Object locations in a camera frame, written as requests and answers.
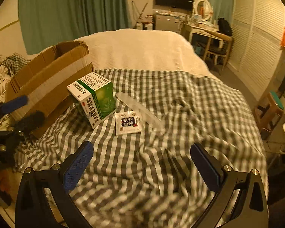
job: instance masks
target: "white bedspread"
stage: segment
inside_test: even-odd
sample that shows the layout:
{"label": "white bedspread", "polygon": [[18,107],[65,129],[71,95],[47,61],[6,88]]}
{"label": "white bedspread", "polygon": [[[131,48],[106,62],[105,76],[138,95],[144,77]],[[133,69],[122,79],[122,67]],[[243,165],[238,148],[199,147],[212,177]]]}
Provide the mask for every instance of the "white bedspread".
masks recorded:
{"label": "white bedspread", "polygon": [[121,29],[77,40],[87,44],[95,69],[183,70],[215,78],[191,44],[174,32]]}

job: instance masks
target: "bed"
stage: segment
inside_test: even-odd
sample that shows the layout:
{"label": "bed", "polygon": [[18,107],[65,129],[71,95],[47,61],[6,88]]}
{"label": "bed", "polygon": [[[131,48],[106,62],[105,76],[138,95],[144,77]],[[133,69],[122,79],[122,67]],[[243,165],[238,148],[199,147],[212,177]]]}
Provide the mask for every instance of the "bed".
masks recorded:
{"label": "bed", "polygon": [[[191,227],[214,196],[190,159],[194,142],[222,165],[258,169],[268,194],[264,147],[245,98],[213,76],[182,36],[122,29],[78,40],[95,71],[113,82],[113,94],[132,96],[165,128],[145,124],[141,133],[116,136],[114,116],[91,130],[71,106],[42,138],[17,148],[17,171],[47,169],[91,141],[94,156],[70,195],[93,227]],[[116,112],[127,110],[116,101]]]}

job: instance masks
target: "wooden chair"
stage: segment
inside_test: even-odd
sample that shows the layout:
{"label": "wooden chair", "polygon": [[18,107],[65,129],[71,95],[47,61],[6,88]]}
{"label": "wooden chair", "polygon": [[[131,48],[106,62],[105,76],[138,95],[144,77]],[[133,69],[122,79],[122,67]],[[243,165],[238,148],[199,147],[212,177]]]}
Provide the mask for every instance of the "wooden chair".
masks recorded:
{"label": "wooden chair", "polygon": [[217,55],[217,56],[221,56],[224,58],[223,66],[222,66],[222,69],[220,71],[220,74],[222,74],[222,71],[223,71],[224,67],[226,66],[227,61],[228,61],[229,56],[230,56],[230,50],[231,50],[233,38],[230,36],[227,36],[225,34],[219,33],[219,32],[209,31],[207,29],[204,29],[204,31],[206,33],[209,33],[213,36],[216,36],[216,37],[224,40],[224,42],[226,42],[228,44],[226,49],[210,45],[212,37],[209,37],[207,44],[204,44],[202,42],[198,42],[198,45],[205,49],[205,53],[203,55],[203,60],[206,60],[206,57],[208,54]]}

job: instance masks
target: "metal screw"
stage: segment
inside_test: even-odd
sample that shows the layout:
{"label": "metal screw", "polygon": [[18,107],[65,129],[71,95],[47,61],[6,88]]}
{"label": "metal screw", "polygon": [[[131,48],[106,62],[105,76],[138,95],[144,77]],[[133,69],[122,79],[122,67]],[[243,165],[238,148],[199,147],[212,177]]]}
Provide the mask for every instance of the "metal screw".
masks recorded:
{"label": "metal screw", "polygon": [[231,168],[230,165],[225,165],[225,166],[224,166],[224,170],[225,170],[225,171],[231,171],[232,168]]}
{"label": "metal screw", "polygon": [[17,134],[20,136],[24,136],[24,133],[22,131],[18,131]]}
{"label": "metal screw", "polygon": [[5,145],[1,145],[0,146],[0,151],[1,152],[5,152],[6,151],[6,146]]}
{"label": "metal screw", "polygon": [[52,168],[53,170],[58,170],[60,168],[60,164],[54,164]]}
{"label": "metal screw", "polygon": [[258,175],[258,174],[259,174],[259,171],[258,171],[257,169],[253,169],[253,170],[252,170],[252,173],[255,174],[255,175]]}
{"label": "metal screw", "polygon": [[25,173],[30,173],[31,171],[32,171],[31,167],[27,167],[27,168],[24,170]]}

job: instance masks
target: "blue gripper pad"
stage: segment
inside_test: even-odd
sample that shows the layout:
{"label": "blue gripper pad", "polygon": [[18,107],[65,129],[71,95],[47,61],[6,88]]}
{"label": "blue gripper pad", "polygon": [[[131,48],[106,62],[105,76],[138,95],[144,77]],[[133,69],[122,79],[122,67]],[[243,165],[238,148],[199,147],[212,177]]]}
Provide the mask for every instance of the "blue gripper pad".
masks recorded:
{"label": "blue gripper pad", "polygon": [[207,153],[200,143],[191,146],[190,156],[209,190],[216,193],[219,190],[220,176],[209,160],[209,157],[212,156]]}
{"label": "blue gripper pad", "polygon": [[92,159],[93,153],[93,144],[89,141],[84,141],[75,154],[68,156],[73,158],[72,163],[63,175],[63,187],[67,192],[76,187],[80,177]]}
{"label": "blue gripper pad", "polygon": [[27,96],[20,96],[11,101],[2,104],[1,111],[3,114],[10,114],[13,111],[19,109],[20,107],[28,103]]}

